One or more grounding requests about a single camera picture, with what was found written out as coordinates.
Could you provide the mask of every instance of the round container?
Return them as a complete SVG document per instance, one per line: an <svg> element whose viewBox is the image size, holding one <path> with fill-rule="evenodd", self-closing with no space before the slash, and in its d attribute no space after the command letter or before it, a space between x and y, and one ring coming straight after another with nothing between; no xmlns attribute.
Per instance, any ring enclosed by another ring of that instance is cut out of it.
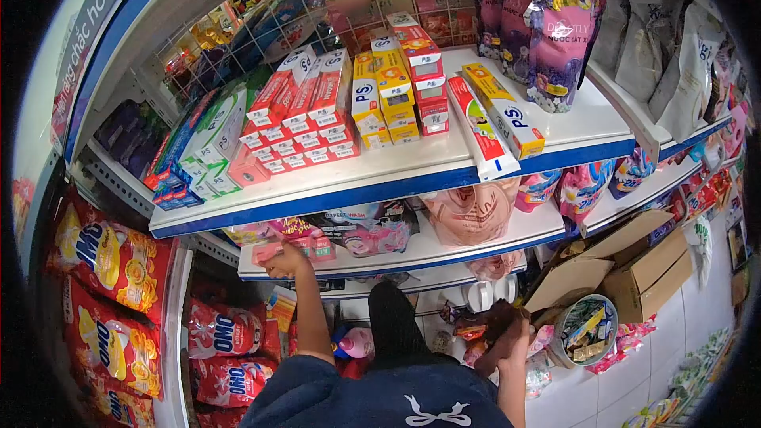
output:
<svg viewBox="0 0 761 428"><path fill-rule="evenodd" d="M560 362L566 366L566 367L572 367L572 366L590 366L595 362L600 361L603 357L606 356L608 352L610 352L610 349L614 346L614 343L616 342L616 338L614 338L611 342L607 343L605 345L605 348L601 353L598 355L592 357L591 359L587 359L584 362L574 362L571 360L568 355L566 354L566 351L563 349L563 342L560 340L560 336L563 333L563 329L566 325L566 319L568 318L568 315L571 314L571 311L576 307L576 305L581 301L586 300L596 300L596 301L604 301L610 307L613 309L613 327L614 330L618 330L618 312L616 312L616 307L614 304L607 299L606 297L600 295L600 294L590 294L589 296L584 296L580 300L574 302L569 307L566 308L565 311L563 311L560 316L558 317L558 320L555 323L555 335L553 339L549 342L549 349L553 352L553 355L560 359Z"/></svg>

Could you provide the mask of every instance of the pink bottle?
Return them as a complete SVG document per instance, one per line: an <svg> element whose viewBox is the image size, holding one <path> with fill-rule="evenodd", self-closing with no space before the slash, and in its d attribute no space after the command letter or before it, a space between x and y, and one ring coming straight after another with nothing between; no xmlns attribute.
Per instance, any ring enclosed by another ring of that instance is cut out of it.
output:
<svg viewBox="0 0 761 428"><path fill-rule="evenodd" d="M361 359L362 357L372 358L375 355L373 332L369 328L349 329L346 336L338 342L338 346L349 357L355 359Z"/></svg>

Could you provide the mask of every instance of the white detergent bag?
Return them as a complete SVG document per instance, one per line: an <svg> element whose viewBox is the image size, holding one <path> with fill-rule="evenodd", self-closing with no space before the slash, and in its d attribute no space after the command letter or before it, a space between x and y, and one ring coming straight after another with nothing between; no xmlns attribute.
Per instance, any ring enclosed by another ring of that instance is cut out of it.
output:
<svg viewBox="0 0 761 428"><path fill-rule="evenodd" d="M650 100L653 120L678 143L708 125L702 117L711 98L711 65L724 35L707 10L697 4L687 7L679 59L669 63ZM662 106L668 96L671 99Z"/></svg>

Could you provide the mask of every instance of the pink fabric softener pouch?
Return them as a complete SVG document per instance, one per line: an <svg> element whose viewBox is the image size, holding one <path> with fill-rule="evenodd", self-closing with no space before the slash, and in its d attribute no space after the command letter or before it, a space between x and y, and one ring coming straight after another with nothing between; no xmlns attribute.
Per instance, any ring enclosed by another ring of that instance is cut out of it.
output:
<svg viewBox="0 0 761 428"><path fill-rule="evenodd" d="M502 74L520 84L528 84L529 45L531 29L523 14L531 0L501 0L499 26L500 62Z"/></svg>
<svg viewBox="0 0 761 428"><path fill-rule="evenodd" d="M518 177L503 178L420 198L442 245L478 245L507 232L519 182Z"/></svg>
<svg viewBox="0 0 761 428"><path fill-rule="evenodd" d="M610 183L615 164L615 159L608 159L567 170L555 194L560 214L580 224Z"/></svg>
<svg viewBox="0 0 761 428"><path fill-rule="evenodd" d="M524 18L532 29L528 100L549 113L571 110L594 32L595 0L533 0Z"/></svg>

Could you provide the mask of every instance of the navy blue shirt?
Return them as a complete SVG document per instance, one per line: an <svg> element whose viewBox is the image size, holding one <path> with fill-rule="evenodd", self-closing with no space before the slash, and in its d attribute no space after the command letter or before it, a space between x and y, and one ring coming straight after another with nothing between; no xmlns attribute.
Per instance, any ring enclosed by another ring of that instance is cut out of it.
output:
<svg viewBox="0 0 761 428"><path fill-rule="evenodd" d="M311 356L286 359L256 397L240 428L287 426L505 426L497 387L465 366L371 370L361 380Z"/></svg>

